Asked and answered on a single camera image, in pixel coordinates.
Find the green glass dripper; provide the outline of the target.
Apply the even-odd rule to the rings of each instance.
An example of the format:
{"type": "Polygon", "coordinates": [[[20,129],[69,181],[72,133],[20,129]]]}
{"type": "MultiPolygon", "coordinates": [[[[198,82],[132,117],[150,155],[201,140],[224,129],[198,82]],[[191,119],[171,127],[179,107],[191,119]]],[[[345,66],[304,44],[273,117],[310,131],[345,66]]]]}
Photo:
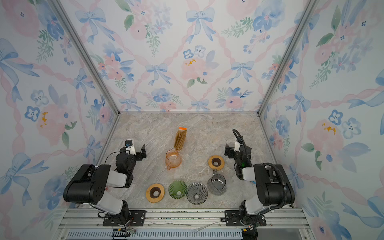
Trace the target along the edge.
{"type": "Polygon", "coordinates": [[[187,185],[184,181],[174,181],[169,186],[169,195],[173,199],[181,199],[187,193],[187,185]]]}

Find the grey glass dripper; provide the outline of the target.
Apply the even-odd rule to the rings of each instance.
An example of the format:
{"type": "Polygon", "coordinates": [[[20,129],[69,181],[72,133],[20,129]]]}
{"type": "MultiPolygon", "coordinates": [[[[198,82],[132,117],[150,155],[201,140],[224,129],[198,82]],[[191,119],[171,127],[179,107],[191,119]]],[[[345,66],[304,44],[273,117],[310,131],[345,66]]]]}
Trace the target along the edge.
{"type": "Polygon", "coordinates": [[[192,183],[187,189],[187,199],[193,205],[201,205],[208,198],[208,190],[201,183],[192,183]]]}

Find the grey glass carafe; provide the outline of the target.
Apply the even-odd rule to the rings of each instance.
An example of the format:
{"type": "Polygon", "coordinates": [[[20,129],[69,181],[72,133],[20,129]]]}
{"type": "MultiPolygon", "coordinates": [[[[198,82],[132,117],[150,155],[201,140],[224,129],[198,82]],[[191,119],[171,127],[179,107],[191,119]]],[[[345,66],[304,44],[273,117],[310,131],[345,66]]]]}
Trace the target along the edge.
{"type": "Polygon", "coordinates": [[[223,195],[227,189],[227,182],[223,175],[218,173],[218,170],[213,170],[213,176],[208,180],[208,190],[215,196],[223,195]]]}

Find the orange coffee filter pack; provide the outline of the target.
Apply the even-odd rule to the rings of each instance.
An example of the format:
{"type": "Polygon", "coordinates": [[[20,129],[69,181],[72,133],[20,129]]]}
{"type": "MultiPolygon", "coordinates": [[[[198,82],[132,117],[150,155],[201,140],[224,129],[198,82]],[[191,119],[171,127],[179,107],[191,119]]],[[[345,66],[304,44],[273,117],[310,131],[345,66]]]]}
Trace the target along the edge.
{"type": "Polygon", "coordinates": [[[187,136],[187,128],[179,127],[175,136],[175,143],[174,143],[174,148],[177,151],[181,151],[183,149],[186,136],[187,136]]]}

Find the wooden ring dripper holder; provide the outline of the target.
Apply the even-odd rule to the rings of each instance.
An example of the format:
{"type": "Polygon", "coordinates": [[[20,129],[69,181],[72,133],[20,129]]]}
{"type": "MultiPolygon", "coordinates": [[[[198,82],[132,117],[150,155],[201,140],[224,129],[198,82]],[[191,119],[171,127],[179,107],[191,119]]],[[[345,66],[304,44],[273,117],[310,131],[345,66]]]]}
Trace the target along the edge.
{"type": "Polygon", "coordinates": [[[219,156],[219,155],[213,155],[209,158],[208,160],[208,164],[209,164],[209,167],[212,169],[212,170],[222,170],[225,166],[225,161],[223,159],[223,157],[219,156]]]}

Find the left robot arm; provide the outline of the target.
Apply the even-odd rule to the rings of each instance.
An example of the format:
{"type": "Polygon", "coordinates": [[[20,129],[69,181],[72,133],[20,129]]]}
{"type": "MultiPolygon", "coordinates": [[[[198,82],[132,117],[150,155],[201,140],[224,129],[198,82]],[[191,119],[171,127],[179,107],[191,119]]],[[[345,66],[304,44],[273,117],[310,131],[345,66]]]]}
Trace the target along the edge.
{"type": "Polygon", "coordinates": [[[66,186],[64,200],[78,205],[89,204],[98,210],[104,227],[142,227],[146,211],[129,209],[127,201],[112,196],[107,189],[131,186],[136,163],[147,157],[146,146],[136,152],[132,140],[126,140],[117,154],[115,170],[107,164],[82,165],[66,186]]]}

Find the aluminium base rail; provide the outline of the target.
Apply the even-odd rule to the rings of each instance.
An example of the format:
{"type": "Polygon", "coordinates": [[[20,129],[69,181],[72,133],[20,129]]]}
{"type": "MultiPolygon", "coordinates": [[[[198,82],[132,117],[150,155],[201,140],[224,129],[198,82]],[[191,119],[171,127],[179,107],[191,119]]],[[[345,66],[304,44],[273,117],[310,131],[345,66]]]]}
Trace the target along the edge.
{"type": "Polygon", "coordinates": [[[261,227],[228,225],[236,210],[146,209],[142,227],[104,227],[99,211],[68,209],[55,240],[313,240],[314,234],[302,209],[283,208],[265,215],[261,227]]]}

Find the orange glass carafe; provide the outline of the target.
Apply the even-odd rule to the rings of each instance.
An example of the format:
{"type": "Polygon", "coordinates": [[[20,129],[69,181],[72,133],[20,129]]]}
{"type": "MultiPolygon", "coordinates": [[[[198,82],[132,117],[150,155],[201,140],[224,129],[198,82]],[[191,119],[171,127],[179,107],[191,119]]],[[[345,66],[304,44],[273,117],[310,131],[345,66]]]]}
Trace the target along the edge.
{"type": "Polygon", "coordinates": [[[181,162],[182,157],[178,150],[170,149],[169,151],[167,151],[165,159],[167,170],[177,168],[181,164],[181,162]]]}

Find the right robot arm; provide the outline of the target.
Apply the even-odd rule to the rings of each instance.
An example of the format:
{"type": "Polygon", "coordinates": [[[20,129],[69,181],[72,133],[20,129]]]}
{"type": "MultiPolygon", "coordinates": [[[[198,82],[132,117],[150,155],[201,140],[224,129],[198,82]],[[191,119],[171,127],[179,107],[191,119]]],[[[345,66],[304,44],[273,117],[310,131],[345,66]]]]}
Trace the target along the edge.
{"type": "Polygon", "coordinates": [[[225,156],[235,160],[236,176],[241,181],[256,184],[255,196],[239,206],[238,219],[244,226],[258,222],[265,214],[295,202],[295,192],[282,165],[272,163],[252,164],[251,148],[239,143],[225,145],[225,156]]]}

